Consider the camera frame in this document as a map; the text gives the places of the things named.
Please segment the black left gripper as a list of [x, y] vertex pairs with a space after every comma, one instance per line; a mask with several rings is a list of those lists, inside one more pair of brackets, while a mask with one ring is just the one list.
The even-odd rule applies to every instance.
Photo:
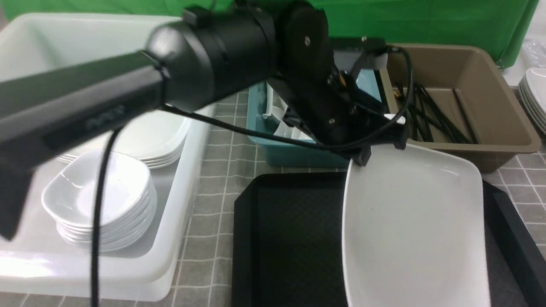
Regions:
[[408, 140], [404, 115], [410, 106], [406, 93], [402, 107], [389, 115], [378, 100], [359, 89], [362, 70], [386, 66], [390, 54], [400, 54], [410, 67], [410, 55], [382, 38], [280, 38], [269, 45], [275, 73], [269, 84], [284, 99], [288, 111], [282, 121], [298, 128], [312, 142], [281, 136], [273, 140], [329, 151], [365, 166], [371, 146], [392, 144], [403, 150]]

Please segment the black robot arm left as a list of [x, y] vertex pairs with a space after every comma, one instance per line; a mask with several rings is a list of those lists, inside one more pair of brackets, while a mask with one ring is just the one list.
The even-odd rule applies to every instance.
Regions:
[[15, 237], [35, 170], [71, 148], [162, 109], [195, 120], [203, 107], [260, 82], [289, 106], [316, 148], [365, 166], [371, 146], [403, 150], [408, 131], [356, 85], [359, 70], [401, 47], [369, 38], [350, 72], [335, 64], [324, 10], [305, 0], [190, 6], [142, 50], [1, 82], [1, 237]]

